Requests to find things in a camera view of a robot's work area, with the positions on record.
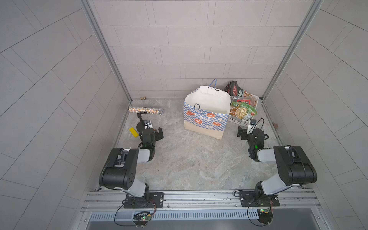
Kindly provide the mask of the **clear red label packet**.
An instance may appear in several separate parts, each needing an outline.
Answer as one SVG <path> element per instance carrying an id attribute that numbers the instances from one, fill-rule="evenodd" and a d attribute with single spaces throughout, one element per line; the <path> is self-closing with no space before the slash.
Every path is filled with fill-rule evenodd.
<path id="1" fill-rule="evenodd" d="M 253 108 L 257 108 L 259 97 L 248 93 L 246 91 L 242 91 L 239 96 L 232 96 L 232 102 L 244 102 L 252 106 Z"/>

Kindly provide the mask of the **blue checkered paper bag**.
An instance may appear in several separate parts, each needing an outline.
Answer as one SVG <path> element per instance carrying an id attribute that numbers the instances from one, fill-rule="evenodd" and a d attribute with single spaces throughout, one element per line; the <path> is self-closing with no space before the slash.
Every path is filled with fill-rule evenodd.
<path id="1" fill-rule="evenodd" d="M 184 101 L 184 128 L 221 140 L 230 116 L 231 96 L 216 87 L 199 86 Z"/>

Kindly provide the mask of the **black red condiment packet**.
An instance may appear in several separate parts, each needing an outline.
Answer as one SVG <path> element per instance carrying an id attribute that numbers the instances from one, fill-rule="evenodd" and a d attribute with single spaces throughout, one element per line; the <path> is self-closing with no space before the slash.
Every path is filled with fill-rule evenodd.
<path id="1" fill-rule="evenodd" d="M 243 94 L 244 94 L 244 89 L 242 89 L 237 81 L 230 81 L 225 89 L 224 89 L 225 92 L 227 92 L 230 96 L 237 96 L 237 97 L 243 97 Z"/>

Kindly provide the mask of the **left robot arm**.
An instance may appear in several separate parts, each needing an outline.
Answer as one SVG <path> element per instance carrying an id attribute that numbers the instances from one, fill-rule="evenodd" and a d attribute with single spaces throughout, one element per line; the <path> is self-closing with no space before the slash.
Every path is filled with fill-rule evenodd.
<path id="1" fill-rule="evenodd" d="M 138 163 L 150 162 L 156 150 L 156 142 L 163 139 L 161 128 L 153 128 L 150 120 L 143 120 L 146 111 L 138 112 L 137 124 L 141 143 L 135 149 L 113 148 L 99 176 L 99 185 L 126 193 L 124 208 L 162 208 L 164 193 L 150 191 L 147 183 L 136 178 Z"/>

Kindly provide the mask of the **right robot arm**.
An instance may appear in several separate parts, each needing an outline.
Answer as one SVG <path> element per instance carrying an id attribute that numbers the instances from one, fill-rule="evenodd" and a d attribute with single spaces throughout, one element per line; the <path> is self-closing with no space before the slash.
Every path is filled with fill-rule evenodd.
<path id="1" fill-rule="evenodd" d="M 256 184 L 253 192 L 237 190 L 234 196 L 242 207 L 278 207 L 279 193 L 292 187 L 312 184 L 317 181 L 317 172 L 300 146 L 274 146 L 265 148 L 269 136 L 261 129 L 238 127 L 237 136 L 247 141 L 250 159 L 255 162 L 276 163 L 278 172 L 269 179 Z"/>

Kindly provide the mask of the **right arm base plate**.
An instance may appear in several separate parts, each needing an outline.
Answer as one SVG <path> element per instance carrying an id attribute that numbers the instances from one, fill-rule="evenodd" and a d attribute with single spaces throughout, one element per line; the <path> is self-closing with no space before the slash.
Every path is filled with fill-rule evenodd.
<path id="1" fill-rule="evenodd" d="M 258 194 L 255 191 L 239 190 L 234 193 L 243 208 L 248 207 L 279 207 L 278 195 Z"/>

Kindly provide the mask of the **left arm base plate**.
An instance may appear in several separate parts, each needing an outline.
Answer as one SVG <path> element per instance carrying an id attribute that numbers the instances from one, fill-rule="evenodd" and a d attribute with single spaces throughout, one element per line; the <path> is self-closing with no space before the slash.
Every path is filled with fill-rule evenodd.
<path id="1" fill-rule="evenodd" d="M 162 192 L 150 192 L 143 197 L 134 197 L 126 195 L 123 208 L 125 209 L 153 209 L 162 208 L 164 201 L 164 193 Z"/>

